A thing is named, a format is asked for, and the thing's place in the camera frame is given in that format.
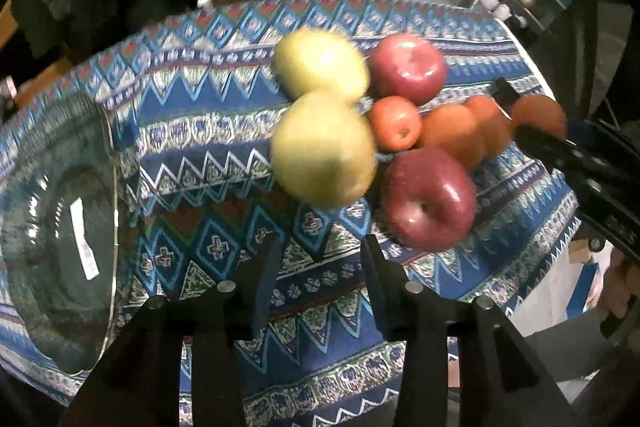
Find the pile of fruit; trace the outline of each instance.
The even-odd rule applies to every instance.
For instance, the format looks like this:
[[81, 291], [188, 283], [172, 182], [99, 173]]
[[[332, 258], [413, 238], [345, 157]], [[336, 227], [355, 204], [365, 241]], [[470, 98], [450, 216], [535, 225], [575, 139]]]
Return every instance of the pile of fruit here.
[[[280, 185], [312, 205], [338, 208], [361, 198], [376, 174], [376, 150], [399, 153], [381, 189], [386, 225], [407, 247], [446, 250], [471, 229], [476, 195], [469, 172], [500, 154], [518, 124], [559, 137], [566, 117], [543, 95], [521, 97], [511, 120], [488, 96], [429, 111], [447, 64], [429, 41], [411, 34], [382, 39], [368, 60], [348, 38], [304, 28], [274, 51], [274, 69], [297, 99], [276, 125], [271, 164]], [[371, 88], [366, 116], [353, 104]]]

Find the patterned tablecloth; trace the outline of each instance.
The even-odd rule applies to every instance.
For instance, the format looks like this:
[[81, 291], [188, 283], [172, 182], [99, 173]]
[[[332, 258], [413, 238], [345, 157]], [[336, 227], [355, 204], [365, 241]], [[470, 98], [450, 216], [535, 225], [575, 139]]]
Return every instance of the patterned tablecloth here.
[[[251, 257], [265, 232], [282, 238], [270, 323], [258, 339], [237, 344], [252, 426], [334, 425], [397, 394], [404, 346], [385, 343], [374, 326], [359, 262], [365, 233], [375, 233], [411, 279], [449, 298], [487, 293], [509, 314], [578, 223], [561, 174], [549, 175], [513, 145], [474, 174], [473, 233], [437, 255], [398, 245], [364, 198], [332, 212], [292, 201], [270, 172], [271, 129], [290, 103], [270, 60], [281, 36], [303, 25], [350, 34], [366, 54], [389, 33], [430, 38], [449, 76], [423, 110], [484, 92], [496, 76], [520, 93], [542, 90], [504, 29], [471, 10], [401, 0], [266, 0], [148, 28], [77, 67], [0, 130], [6, 177], [49, 100], [85, 89], [109, 111], [132, 223], [143, 225], [132, 291], [118, 294], [110, 335], [149, 295], [198, 295]], [[368, 104], [361, 101], [363, 109]], [[64, 375], [33, 346], [1, 257], [0, 361], [62, 403], [85, 378]], [[180, 419], [188, 425], [188, 341], [181, 371]]]

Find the hand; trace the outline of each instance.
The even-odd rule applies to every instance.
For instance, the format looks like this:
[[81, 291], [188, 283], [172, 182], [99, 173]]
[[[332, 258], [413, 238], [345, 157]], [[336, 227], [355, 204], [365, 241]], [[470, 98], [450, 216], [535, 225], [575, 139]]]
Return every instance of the hand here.
[[[640, 268], [626, 259], [617, 248], [611, 253], [611, 264], [604, 274], [602, 295], [597, 305], [600, 320], [609, 313], [621, 319], [628, 311], [627, 303], [631, 295], [640, 297]], [[640, 356], [640, 324], [628, 335], [627, 344], [631, 351]]]

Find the pear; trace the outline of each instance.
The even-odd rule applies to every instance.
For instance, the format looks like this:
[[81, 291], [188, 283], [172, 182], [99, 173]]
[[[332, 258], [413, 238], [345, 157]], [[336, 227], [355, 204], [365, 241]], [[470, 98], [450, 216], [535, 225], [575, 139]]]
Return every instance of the pear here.
[[284, 36], [274, 49], [273, 64], [292, 98], [329, 89], [355, 103], [369, 89], [362, 52], [347, 37], [327, 30], [302, 28]]
[[276, 180], [297, 200], [339, 208], [367, 192], [376, 146], [366, 118], [329, 90], [296, 100], [271, 137]]

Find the metal screw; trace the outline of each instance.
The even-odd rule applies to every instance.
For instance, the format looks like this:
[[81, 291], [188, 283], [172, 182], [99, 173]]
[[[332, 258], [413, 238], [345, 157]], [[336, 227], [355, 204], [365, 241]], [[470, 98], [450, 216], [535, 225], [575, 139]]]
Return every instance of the metal screw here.
[[220, 293], [231, 293], [236, 289], [236, 283], [230, 280], [224, 280], [220, 281], [216, 287]]
[[589, 178], [587, 180], [587, 185], [589, 185], [596, 192], [602, 192], [602, 187], [596, 180], [592, 180], [591, 178]]
[[165, 302], [166, 298], [162, 297], [161, 295], [153, 295], [146, 300], [145, 306], [150, 310], [159, 310], [160, 308], [162, 308], [162, 306], [164, 306]]
[[404, 289], [409, 293], [418, 294], [422, 291], [424, 286], [417, 281], [409, 281], [404, 284]]
[[476, 305], [480, 306], [483, 310], [490, 310], [494, 307], [494, 302], [486, 295], [476, 297]]

